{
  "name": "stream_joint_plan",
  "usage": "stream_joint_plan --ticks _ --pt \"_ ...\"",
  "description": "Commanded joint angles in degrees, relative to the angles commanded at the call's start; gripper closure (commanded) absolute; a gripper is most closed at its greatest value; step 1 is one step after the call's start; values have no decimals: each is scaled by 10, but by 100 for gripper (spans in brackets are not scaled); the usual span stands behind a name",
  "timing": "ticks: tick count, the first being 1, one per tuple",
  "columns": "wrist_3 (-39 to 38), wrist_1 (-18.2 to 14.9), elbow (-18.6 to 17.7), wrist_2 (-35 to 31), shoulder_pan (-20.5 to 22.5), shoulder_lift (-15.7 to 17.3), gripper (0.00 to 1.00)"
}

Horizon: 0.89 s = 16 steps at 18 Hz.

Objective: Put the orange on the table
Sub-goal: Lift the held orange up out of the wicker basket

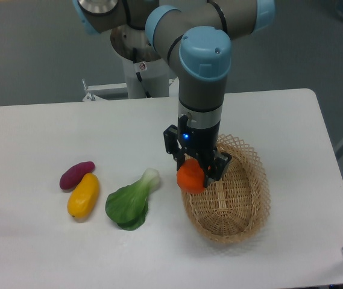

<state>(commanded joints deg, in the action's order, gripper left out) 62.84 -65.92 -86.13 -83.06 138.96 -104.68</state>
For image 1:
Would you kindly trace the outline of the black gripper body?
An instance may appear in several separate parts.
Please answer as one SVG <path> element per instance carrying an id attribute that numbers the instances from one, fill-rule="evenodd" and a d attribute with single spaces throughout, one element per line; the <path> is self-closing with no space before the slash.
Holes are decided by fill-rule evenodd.
<path id="1" fill-rule="evenodd" d="M 187 115 L 178 118 L 177 140 L 181 148 L 175 154 L 175 161 L 180 161 L 183 154 L 198 160 L 213 161 L 220 122 L 209 128 L 193 128 L 188 123 Z"/>

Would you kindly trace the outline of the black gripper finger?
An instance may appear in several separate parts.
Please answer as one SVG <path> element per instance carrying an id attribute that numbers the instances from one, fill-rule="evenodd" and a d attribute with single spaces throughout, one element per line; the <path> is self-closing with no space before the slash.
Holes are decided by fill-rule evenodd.
<path id="1" fill-rule="evenodd" d="M 192 132 L 193 130 L 190 127 L 183 128 L 179 131 L 175 125 L 170 125 L 163 132 L 165 149 L 177 163 L 176 171 L 180 170 L 187 157 L 192 156 L 192 149 L 189 146 L 192 140 Z"/>
<path id="2" fill-rule="evenodd" d="M 208 187 L 212 182 L 219 181 L 226 173 L 232 156 L 217 150 L 198 151 L 196 153 L 198 164 L 204 172 L 203 186 Z"/>

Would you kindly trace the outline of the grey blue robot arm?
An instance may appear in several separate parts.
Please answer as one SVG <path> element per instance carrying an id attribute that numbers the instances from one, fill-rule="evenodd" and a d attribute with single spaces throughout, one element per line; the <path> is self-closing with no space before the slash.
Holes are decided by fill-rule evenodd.
<path id="1" fill-rule="evenodd" d="M 183 12 L 158 1 L 74 1 L 92 33 L 125 32 L 124 49 L 138 62 L 154 51 L 179 80 L 178 123 L 164 131 L 165 148 L 181 167 L 193 157 L 203 186 L 219 181 L 231 156 L 216 147 L 232 40 L 273 22 L 274 1 L 206 1 Z"/>

